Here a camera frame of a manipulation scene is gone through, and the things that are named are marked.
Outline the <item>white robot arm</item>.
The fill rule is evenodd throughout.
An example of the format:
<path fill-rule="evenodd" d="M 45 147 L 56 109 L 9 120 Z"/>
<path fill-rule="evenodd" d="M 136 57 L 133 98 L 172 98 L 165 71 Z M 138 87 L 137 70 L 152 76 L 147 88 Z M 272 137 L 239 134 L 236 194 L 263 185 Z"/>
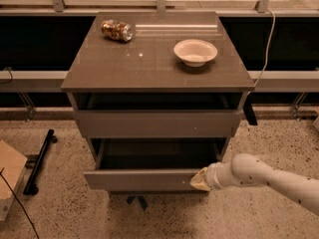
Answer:
<path fill-rule="evenodd" d="M 230 162 L 202 168 L 190 180 L 190 185 L 203 191 L 264 185 L 319 215 L 318 180 L 276 169 L 247 153 L 236 155 Z"/>

